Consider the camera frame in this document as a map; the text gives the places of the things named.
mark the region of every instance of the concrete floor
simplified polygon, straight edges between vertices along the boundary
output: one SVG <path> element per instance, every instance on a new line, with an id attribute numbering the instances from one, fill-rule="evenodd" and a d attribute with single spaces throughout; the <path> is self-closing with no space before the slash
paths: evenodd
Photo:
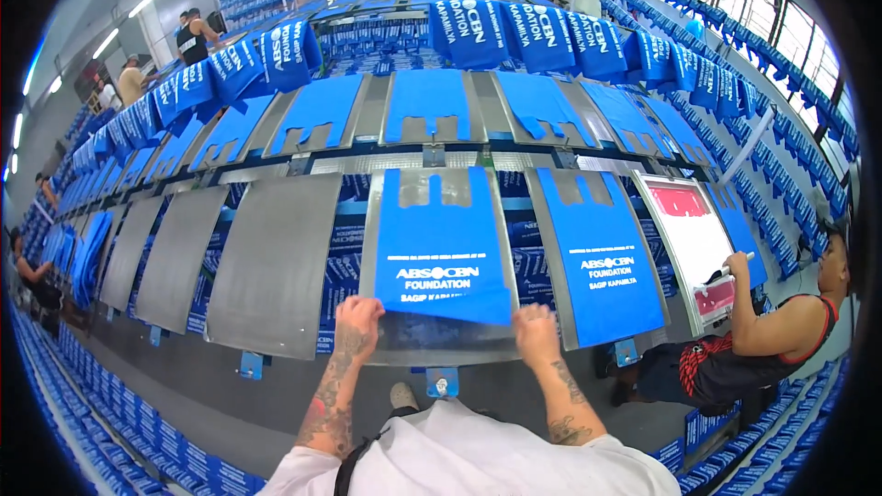
<path id="1" fill-rule="evenodd" d="M 96 317 L 92 336 L 78 336 L 105 368 L 190 441 L 265 479 L 291 448 L 328 359 L 273 358 L 263 379 L 255 381 L 237 373 L 240 351 L 208 344 L 194 334 L 173 334 L 153 347 L 149 327 L 126 316 L 112 322 Z M 567 352 L 565 359 L 607 429 L 624 444 L 653 452 L 683 436 L 688 407 L 656 402 L 612 408 L 612 381 L 594 378 L 590 349 Z M 382 427 L 391 411 L 389 390 L 401 380 L 413 387 L 421 407 L 431 405 L 423 374 L 366 367 L 353 402 L 355 440 Z M 459 399 L 470 408 L 494 411 L 503 421 L 548 435 L 542 392 L 522 362 L 461 368 L 459 383 Z"/>

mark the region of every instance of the tattooed arm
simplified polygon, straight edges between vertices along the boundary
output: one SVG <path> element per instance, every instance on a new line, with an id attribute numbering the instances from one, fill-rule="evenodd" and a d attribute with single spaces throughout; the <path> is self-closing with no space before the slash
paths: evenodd
<path id="1" fill-rule="evenodd" d="M 520 355 L 533 370 L 545 396 L 551 443 L 582 446 L 605 435 L 601 418 L 561 357 L 554 314 L 547 306 L 531 304 L 513 315 L 512 325 Z"/>
<path id="2" fill-rule="evenodd" d="M 341 460 L 352 450 L 352 395 L 359 370 L 377 347 L 378 321 L 383 314 L 376 299 L 349 297 L 337 306 L 334 353 L 294 446 L 307 446 Z"/>

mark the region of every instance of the screen printing machine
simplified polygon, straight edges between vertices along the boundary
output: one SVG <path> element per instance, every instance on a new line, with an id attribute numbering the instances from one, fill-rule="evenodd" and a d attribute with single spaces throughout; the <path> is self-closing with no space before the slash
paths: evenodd
<path id="1" fill-rule="evenodd" d="M 614 344 L 627 364 L 712 329 L 692 288 L 734 250 L 766 281 L 738 194 L 667 102 L 582 75 L 371 61 L 353 49 L 388 40 L 346 40 L 439 1 L 337 0 L 253 28 L 236 50 L 291 31 L 312 81 L 239 96 L 220 120 L 154 113 L 162 130 L 120 149 L 117 115 L 75 157 L 43 250 L 57 281 L 75 293 L 91 249 L 81 307 L 137 318 L 153 345 L 195 331 L 240 349 L 258 380 L 271 357 L 331 352 L 347 295 L 377 297 L 372 363 L 427 368 L 435 395 L 456 395 L 458 366 L 517 358 L 519 304 L 557 310 L 565 349 Z"/>

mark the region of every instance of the hand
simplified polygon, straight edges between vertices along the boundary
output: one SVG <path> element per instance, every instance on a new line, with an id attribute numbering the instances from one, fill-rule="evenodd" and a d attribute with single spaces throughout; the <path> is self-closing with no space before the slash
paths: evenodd
<path id="1" fill-rule="evenodd" d="M 732 274 L 735 279 L 750 275 L 750 270 L 748 270 L 747 267 L 747 254 L 744 251 L 738 251 L 731 254 L 729 258 L 726 259 L 726 262 L 722 263 L 722 266 L 728 266 L 729 273 Z"/>
<path id="2" fill-rule="evenodd" d="M 512 315 L 512 327 L 520 357 L 530 369 L 561 359 L 555 315 L 544 304 L 521 308 Z"/>
<path id="3" fill-rule="evenodd" d="M 379 318 L 385 314 L 379 299 L 353 295 L 337 305 L 334 353 L 344 364 L 363 366 L 377 347 Z"/>

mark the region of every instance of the white t-shirt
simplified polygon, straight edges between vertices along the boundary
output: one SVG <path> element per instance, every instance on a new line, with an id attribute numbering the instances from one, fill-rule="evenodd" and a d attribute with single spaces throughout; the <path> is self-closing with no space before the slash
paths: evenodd
<path id="1" fill-rule="evenodd" d="M 102 105 L 102 108 L 106 109 L 107 107 L 112 107 L 117 112 L 123 109 L 123 102 L 119 99 L 119 96 L 116 95 L 116 91 L 114 90 L 112 85 L 105 84 L 104 90 L 98 94 L 98 103 Z"/>
<path id="2" fill-rule="evenodd" d="M 349 494 L 680 494 L 667 468 L 612 435 L 585 446 L 557 446 L 456 400 L 435 401 L 427 411 L 391 418 L 385 427 L 389 431 L 359 459 Z M 336 457 L 295 446 L 259 493 L 329 496 L 339 465 Z"/>

